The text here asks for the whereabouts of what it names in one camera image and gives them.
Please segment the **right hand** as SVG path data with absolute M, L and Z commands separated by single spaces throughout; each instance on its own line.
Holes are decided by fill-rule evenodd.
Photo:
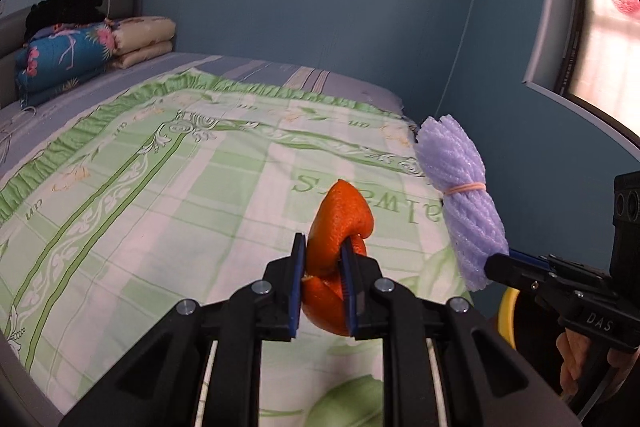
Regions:
M 560 372 L 560 384 L 564 395 L 576 395 L 579 389 L 579 381 L 582 378 L 587 362 L 594 359 L 594 349 L 591 340 L 576 332 L 567 329 L 559 335 L 556 347 L 563 359 Z M 626 353 L 611 349 L 608 351 L 608 364 L 616 369 L 611 384 L 605 389 L 602 399 L 606 400 L 615 395 L 623 387 L 632 369 L 639 358 L 639 351 Z

